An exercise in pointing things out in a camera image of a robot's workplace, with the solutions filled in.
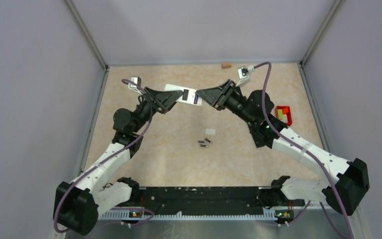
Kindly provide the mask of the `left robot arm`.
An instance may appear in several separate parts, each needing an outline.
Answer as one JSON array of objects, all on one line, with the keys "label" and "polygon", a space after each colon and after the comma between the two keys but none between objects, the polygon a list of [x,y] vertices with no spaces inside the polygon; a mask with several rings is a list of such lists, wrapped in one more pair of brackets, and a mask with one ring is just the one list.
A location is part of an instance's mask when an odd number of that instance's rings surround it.
[{"label": "left robot arm", "polygon": [[115,206],[138,203],[140,193],[131,184],[115,182],[108,189],[103,187],[139,150],[153,116],[169,112],[183,95],[181,90],[156,91],[148,87],[139,90],[142,94],[134,111],[125,108],[115,111],[115,135],[100,158],[70,183],[62,182],[57,187],[53,216],[56,232],[72,230],[85,236]]}]

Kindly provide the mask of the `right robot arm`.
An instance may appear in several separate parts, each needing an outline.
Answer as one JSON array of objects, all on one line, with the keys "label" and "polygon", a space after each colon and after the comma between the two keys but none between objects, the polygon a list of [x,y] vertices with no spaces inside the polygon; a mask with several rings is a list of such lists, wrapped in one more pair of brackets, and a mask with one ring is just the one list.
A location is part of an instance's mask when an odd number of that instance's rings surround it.
[{"label": "right robot arm", "polygon": [[200,89],[196,95],[218,111],[228,109],[248,126],[257,148],[268,147],[287,154],[321,176],[302,180],[282,176],[272,182],[272,200],[285,205],[290,200],[327,203],[335,211],[354,214],[370,189],[368,167],[359,158],[353,161],[336,156],[301,137],[272,115],[274,103],[267,93],[254,90],[243,96],[240,87],[227,80],[214,88]]}]

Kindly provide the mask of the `white remote control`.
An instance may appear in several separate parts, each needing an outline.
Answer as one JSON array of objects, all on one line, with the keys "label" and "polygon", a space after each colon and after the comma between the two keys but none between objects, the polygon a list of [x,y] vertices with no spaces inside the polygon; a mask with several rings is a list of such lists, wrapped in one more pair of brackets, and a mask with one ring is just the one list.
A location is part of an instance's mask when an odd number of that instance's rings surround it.
[{"label": "white remote control", "polygon": [[194,98],[197,89],[187,88],[178,85],[166,84],[165,91],[182,91],[182,95],[176,100],[177,103],[188,104],[193,106],[202,106],[202,99],[198,97],[198,103],[194,104]]}]

